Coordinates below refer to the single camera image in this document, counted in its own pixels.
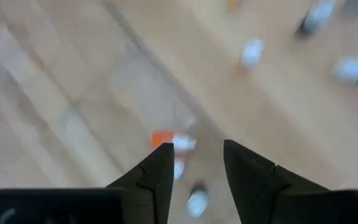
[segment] orange object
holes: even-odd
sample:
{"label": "orange object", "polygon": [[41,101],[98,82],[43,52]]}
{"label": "orange object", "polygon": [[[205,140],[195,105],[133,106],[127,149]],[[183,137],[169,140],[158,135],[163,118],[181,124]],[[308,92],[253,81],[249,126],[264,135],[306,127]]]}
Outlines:
{"label": "orange object", "polygon": [[241,7],[243,0],[228,0],[227,8],[230,13],[236,13],[238,9]]}
{"label": "orange object", "polygon": [[161,146],[162,143],[172,143],[174,133],[171,131],[155,131],[150,141],[152,149]]}

